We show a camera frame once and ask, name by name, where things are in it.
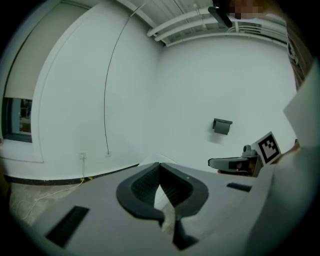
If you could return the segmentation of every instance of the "black cable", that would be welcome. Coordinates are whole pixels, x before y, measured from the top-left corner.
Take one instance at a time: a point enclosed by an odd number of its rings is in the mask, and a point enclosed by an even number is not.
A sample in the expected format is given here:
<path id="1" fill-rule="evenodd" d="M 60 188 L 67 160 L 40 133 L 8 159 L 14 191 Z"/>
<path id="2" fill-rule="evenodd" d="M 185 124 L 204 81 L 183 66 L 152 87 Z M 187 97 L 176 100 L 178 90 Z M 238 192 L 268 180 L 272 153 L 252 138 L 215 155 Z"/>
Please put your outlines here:
<path id="1" fill-rule="evenodd" d="M 180 11 L 182 12 L 182 14 L 185 14 L 185 13 L 183 12 L 183 10 L 180 8 L 179 4 L 177 4 L 176 0 L 173 0 L 173 1 L 174 1 L 174 3 L 176 4 L 176 6 L 178 6 L 178 8 L 179 8 L 179 9 L 180 9 Z"/>
<path id="2" fill-rule="evenodd" d="M 108 139 L 107 139 L 107 128 L 106 128 L 106 89 L 107 89 L 107 79 L 108 79 L 108 74 L 109 74 L 109 68 L 110 68 L 110 64 L 111 64 L 111 61 L 112 61 L 112 57 L 114 56 L 115 49 L 117 47 L 117 43 L 118 43 L 118 41 L 119 41 L 119 39 L 121 37 L 122 32 L 124 31 L 126 25 L 128 24 L 130 18 L 133 16 L 133 14 L 140 8 L 141 7 L 138 7 L 137 9 L 135 9 L 134 12 L 132 13 L 132 15 L 130 15 L 129 18 L 126 20 L 126 22 L 125 22 L 125 24 L 124 24 L 124 26 L 123 26 L 120 34 L 119 34 L 118 39 L 115 42 L 115 45 L 114 45 L 114 48 L 113 48 L 113 51 L 112 51 L 112 54 L 111 54 L 109 66 L 108 66 L 108 69 L 106 71 L 105 83 L 104 83 L 104 94 L 103 94 L 103 120 L 104 120 L 105 142 L 106 142 L 106 148 L 108 150 L 108 155 L 109 155 L 110 152 L 109 152 Z"/>

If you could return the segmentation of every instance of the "black slot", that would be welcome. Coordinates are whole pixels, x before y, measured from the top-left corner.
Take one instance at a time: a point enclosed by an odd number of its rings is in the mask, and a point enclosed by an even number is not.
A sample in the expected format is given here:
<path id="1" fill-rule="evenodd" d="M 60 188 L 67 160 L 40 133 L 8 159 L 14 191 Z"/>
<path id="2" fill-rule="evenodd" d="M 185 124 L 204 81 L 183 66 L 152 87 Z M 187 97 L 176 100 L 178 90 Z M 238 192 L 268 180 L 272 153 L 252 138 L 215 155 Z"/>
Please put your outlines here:
<path id="1" fill-rule="evenodd" d="M 245 192 L 250 192 L 252 186 L 248 186 L 248 185 L 243 185 L 243 184 L 238 184 L 238 183 L 229 183 L 228 185 L 226 185 L 228 188 L 233 188 L 235 190 L 241 190 L 241 191 L 245 191 Z"/>
<path id="2" fill-rule="evenodd" d="M 75 206 L 68 214 L 46 235 L 46 238 L 57 246 L 64 247 L 75 232 L 89 209 Z"/>

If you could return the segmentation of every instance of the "white cable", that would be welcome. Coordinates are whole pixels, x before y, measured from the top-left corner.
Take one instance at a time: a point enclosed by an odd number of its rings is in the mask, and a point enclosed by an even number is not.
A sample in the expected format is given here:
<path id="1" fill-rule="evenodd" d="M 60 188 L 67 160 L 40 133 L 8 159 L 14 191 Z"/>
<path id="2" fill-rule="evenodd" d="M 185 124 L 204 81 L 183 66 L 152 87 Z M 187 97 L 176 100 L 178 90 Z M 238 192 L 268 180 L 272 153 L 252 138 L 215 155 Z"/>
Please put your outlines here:
<path id="1" fill-rule="evenodd" d="M 73 189 L 79 187 L 79 186 L 84 182 L 84 180 L 85 180 L 85 159 L 84 159 L 84 158 L 82 158 L 82 177 L 83 177 L 83 180 L 81 181 L 80 184 L 78 184 L 78 185 L 76 185 L 76 186 L 73 186 L 73 187 L 70 187 L 70 188 L 66 188 L 66 189 L 63 189 L 63 190 L 59 190 L 59 191 L 54 192 L 54 193 L 52 193 L 52 194 L 47 194 L 46 196 L 43 196 L 43 197 L 38 198 L 38 199 L 35 201 L 35 203 L 33 204 L 33 206 L 30 208 L 30 210 L 28 211 L 27 215 L 26 215 L 25 217 L 23 217 L 21 220 L 25 220 L 25 219 L 29 216 L 29 214 L 32 212 L 33 208 L 36 206 L 36 204 L 37 204 L 41 199 L 44 199 L 44 198 L 53 196 L 53 195 L 55 195 L 55 194 L 57 194 L 57 193 L 60 193 L 60 192 L 62 192 L 62 191 L 73 190 Z M 25 201 L 25 200 L 21 200 L 21 201 L 18 203 L 18 206 L 16 207 L 16 215 L 17 215 L 17 216 L 18 216 L 19 205 L 20 205 L 22 202 L 26 202 L 26 201 Z"/>

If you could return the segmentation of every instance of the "window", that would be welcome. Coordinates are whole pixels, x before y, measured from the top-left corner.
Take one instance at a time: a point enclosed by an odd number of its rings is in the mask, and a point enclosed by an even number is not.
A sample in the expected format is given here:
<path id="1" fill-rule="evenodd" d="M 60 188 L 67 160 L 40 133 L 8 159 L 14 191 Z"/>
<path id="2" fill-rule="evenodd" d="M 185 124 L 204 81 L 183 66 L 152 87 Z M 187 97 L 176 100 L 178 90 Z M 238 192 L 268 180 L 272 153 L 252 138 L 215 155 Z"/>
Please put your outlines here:
<path id="1" fill-rule="evenodd" d="M 67 3 L 57 4 L 21 45 L 5 85 L 1 124 L 4 139 L 32 142 L 31 107 L 39 74 L 56 42 L 86 11 Z"/>
<path id="2" fill-rule="evenodd" d="M 32 100 L 3 98 L 2 133 L 3 138 L 20 142 L 32 142 L 31 138 Z"/>

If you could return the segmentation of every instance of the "wall outlet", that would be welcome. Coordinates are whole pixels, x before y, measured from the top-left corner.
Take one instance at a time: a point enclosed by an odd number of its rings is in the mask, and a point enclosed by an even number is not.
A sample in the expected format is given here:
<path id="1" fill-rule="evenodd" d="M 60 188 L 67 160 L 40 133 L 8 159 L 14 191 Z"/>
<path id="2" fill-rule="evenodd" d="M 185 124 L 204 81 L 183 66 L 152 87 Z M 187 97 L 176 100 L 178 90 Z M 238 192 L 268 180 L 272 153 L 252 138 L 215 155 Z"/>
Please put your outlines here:
<path id="1" fill-rule="evenodd" d="M 81 152 L 79 153 L 79 159 L 82 160 L 82 159 L 87 159 L 87 153 L 86 152 Z"/>

